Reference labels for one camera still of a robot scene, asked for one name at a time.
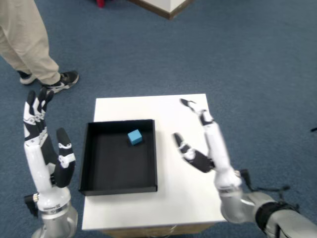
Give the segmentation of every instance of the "white table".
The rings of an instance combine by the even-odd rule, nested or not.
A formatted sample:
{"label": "white table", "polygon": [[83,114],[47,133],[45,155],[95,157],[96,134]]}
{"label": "white table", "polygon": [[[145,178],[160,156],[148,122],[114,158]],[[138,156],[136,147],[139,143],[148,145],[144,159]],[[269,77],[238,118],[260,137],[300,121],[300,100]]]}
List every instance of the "white table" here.
{"label": "white table", "polygon": [[155,120],[158,191],[86,196],[83,230],[224,221],[213,185],[214,172],[204,174],[186,163],[172,137],[174,132],[180,132],[191,146],[207,152],[200,122],[179,102],[180,98],[208,108],[205,94],[96,99],[94,121]]}

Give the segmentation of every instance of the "sneaker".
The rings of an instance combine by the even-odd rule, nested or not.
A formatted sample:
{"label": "sneaker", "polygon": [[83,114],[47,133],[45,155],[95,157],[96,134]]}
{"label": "sneaker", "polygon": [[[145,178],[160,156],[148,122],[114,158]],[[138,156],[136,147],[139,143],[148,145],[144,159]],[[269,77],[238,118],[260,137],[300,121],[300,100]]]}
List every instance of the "sneaker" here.
{"label": "sneaker", "polygon": [[20,83],[24,85],[31,84],[36,79],[33,74],[27,74],[22,71],[18,71],[18,73],[20,74]]}
{"label": "sneaker", "polygon": [[79,75],[76,71],[70,71],[60,74],[60,80],[52,85],[43,84],[48,89],[48,92],[53,91],[54,93],[58,93],[63,89],[69,89],[75,83],[77,83],[79,79]]}

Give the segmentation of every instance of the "person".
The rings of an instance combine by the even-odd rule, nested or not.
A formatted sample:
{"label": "person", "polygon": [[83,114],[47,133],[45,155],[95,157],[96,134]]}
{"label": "person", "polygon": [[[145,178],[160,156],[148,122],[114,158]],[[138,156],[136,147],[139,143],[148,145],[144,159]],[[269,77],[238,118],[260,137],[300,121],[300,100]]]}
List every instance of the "person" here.
{"label": "person", "polygon": [[34,0],[0,0],[0,55],[20,74],[20,82],[25,85],[38,79],[48,91],[57,93],[79,79],[76,71],[58,72]]}

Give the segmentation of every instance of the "blue carpet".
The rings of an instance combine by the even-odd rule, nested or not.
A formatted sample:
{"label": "blue carpet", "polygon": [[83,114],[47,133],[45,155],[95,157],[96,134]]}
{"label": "blue carpet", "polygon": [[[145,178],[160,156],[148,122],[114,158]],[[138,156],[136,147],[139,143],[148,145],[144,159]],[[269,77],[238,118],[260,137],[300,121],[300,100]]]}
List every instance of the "blue carpet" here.
{"label": "blue carpet", "polygon": [[[80,80],[56,95],[47,113],[53,142],[65,127],[77,157],[70,186],[81,230],[78,191],[85,124],[95,98],[206,93],[232,164],[258,186],[292,185],[285,194],[317,223],[317,1],[196,0],[168,21],[125,0],[42,0],[51,56]],[[35,192],[23,150],[22,111],[30,89],[0,59],[0,231],[30,237],[39,226],[23,203]],[[252,224],[217,224],[180,237],[262,238]]]}

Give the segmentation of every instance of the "red object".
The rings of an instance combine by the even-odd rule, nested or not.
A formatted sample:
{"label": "red object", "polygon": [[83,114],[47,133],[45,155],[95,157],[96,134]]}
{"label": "red object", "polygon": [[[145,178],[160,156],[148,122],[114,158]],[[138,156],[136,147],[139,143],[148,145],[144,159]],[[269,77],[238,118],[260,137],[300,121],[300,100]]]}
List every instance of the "red object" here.
{"label": "red object", "polygon": [[104,7],[105,0],[97,0],[97,5],[98,5],[98,7]]}

